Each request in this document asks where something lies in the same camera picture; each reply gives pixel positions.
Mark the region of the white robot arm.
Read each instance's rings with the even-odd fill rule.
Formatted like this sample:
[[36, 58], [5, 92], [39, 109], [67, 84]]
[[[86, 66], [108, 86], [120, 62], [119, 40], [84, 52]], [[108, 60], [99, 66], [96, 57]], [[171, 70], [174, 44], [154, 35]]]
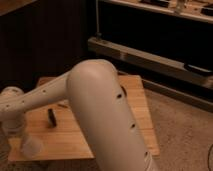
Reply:
[[0, 100], [0, 121], [68, 100], [102, 171], [159, 171], [149, 152], [117, 70], [107, 60], [85, 60], [23, 95]]

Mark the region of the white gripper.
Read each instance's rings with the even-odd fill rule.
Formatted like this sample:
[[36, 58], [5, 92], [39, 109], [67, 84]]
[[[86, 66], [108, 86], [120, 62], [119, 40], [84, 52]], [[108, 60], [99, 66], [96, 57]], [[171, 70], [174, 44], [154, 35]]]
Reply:
[[26, 129], [26, 117], [25, 114], [19, 114], [12, 118], [3, 118], [0, 119], [2, 124], [3, 133], [11, 137], [22, 137]]

